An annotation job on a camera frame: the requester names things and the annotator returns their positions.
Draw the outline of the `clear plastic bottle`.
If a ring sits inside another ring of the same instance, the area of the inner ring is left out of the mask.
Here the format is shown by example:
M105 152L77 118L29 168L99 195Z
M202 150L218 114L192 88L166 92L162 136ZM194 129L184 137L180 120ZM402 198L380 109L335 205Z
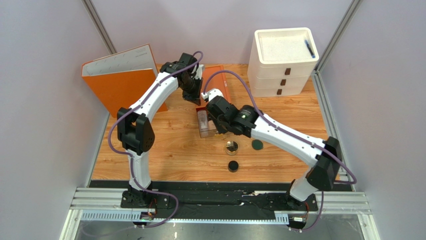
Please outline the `clear plastic bottle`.
M198 117L198 126L200 132L206 132L209 131L209 119L208 114L206 110L199 110L197 111L197 117Z

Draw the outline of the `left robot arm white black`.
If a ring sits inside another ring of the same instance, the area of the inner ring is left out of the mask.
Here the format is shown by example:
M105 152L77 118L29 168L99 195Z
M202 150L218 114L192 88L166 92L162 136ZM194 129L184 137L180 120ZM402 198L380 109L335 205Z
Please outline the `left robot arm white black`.
M121 142L130 166L128 190L123 192L121 205L147 207L159 196L152 190L149 174L149 151L155 141L152 120L165 100L177 89L182 89L182 98L200 105L203 84L203 69L200 60L193 54L183 53L179 60L166 62L154 83L146 93L129 108L117 112L117 138Z

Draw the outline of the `orange makeup drawer box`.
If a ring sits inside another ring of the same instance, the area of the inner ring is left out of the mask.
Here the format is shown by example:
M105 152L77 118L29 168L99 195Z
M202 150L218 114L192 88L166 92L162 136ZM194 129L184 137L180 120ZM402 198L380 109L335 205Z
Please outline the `orange makeup drawer box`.
M202 82L202 87L201 87L201 90L200 90L201 93L203 92L204 87L207 83L207 80L211 77L211 75L213 75L214 73L221 71L221 70L224 70L223 65L218 65L218 64L217 65L204 65L204 69L202 71L203 82ZM223 97L228 102L230 102L230 103L232 102L225 73L218 73L217 75L215 75L212 78L212 80L209 82L209 84L206 88L206 92L208 92L212 89L220 90L223 94Z

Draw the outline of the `clear acrylic drawer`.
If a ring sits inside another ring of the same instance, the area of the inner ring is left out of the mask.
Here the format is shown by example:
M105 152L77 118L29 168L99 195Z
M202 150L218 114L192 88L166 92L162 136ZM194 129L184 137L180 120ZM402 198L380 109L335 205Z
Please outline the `clear acrylic drawer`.
M210 138L222 135L217 130L213 120L209 117L205 108L197 108L197 122L200 138Z

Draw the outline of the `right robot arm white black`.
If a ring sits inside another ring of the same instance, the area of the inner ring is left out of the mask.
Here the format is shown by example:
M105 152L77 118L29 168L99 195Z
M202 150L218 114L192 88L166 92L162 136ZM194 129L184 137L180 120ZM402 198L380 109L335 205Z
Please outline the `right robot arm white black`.
M302 160L308 170L291 182L285 202L290 208L302 206L316 191L331 191L340 168L341 148L334 137L312 137L275 121L257 108L244 105L238 109L222 96L206 105L208 116L220 133L244 135L270 143Z

